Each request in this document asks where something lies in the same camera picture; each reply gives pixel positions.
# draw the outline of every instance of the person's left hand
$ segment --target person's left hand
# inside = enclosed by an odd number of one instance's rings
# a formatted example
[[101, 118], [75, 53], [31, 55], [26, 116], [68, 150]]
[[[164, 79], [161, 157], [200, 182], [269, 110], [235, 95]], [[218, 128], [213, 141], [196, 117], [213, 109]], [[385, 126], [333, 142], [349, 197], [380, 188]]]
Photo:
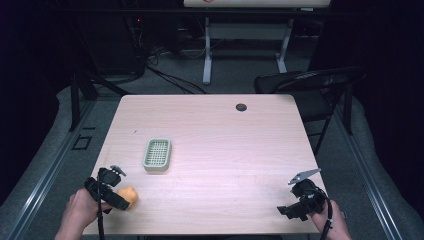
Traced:
[[[102, 211], [111, 209], [102, 203]], [[80, 239], [84, 229], [97, 218], [98, 205], [86, 189], [78, 190], [69, 199], [63, 212], [62, 223], [56, 239]]]

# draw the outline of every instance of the chair backrest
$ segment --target chair backrest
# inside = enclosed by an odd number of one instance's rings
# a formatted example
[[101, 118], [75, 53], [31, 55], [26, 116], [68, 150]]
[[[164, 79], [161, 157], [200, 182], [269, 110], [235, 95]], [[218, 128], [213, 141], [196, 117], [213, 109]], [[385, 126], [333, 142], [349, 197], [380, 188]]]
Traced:
[[274, 92], [345, 89], [366, 76], [362, 67], [346, 67], [299, 73], [282, 80]]

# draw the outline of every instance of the chair leg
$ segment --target chair leg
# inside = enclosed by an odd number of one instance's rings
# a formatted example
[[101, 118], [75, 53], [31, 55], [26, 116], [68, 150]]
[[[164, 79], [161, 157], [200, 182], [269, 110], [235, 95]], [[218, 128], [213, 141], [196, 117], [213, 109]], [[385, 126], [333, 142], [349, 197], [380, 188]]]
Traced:
[[330, 120], [331, 120], [331, 117], [329, 117], [327, 120], [325, 120], [324, 127], [322, 128], [321, 135], [319, 136], [317, 145], [315, 146], [315, 149], [314, 149], [314, 155], [315, 156], [318, 154], [319, 148], [321, 147], [321, 143], [322, 143], [322, 140], [324, 139], [324, 135], [327, 131], [328, 125], [330, 124]]

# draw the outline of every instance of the white desk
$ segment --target white desk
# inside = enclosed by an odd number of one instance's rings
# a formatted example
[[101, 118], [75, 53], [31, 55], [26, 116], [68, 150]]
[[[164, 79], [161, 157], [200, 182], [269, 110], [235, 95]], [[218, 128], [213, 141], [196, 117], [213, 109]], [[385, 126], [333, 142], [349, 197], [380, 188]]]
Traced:
[[[246, 111], [238, 111], [243, 103]], [[172, 144], [169, 169], [145, 171], [151, 138]], [[316, 169], [295, 102], [288, 95], [125, 96], [98, 157], [127, 177], [138, 202], [104, 216], [106, 234], [202, 235], [317, 232], [311, 221], [288, 220], [277, 206], [298, 200], [287, 185]], [[311, 178], [325, 190], [320, 174]], [[84, 234], [97, 234], [97, 222]]]
[[[184, 6], [192, 8], [327, 8], [329, 4], [330, 0], [184, 0]], [[222, 24], [211, 23], [209, 18], [206, 18], [203, 84], [211, 83], [211, 39], [282, 40], [280, 52], [275, 56], [279, 72], [287, 72], [284, 57], [292, 27], [292, 19], [281, 24]]]

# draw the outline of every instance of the soap dish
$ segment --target soap dish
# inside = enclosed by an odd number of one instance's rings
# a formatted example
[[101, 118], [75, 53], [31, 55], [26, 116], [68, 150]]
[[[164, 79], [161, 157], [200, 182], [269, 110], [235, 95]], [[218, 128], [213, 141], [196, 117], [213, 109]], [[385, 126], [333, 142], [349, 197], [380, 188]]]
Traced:
[[169, 167], [171, 142], [168, 139], [150, 139], [144, 156], [146, 171], [164, 172]]

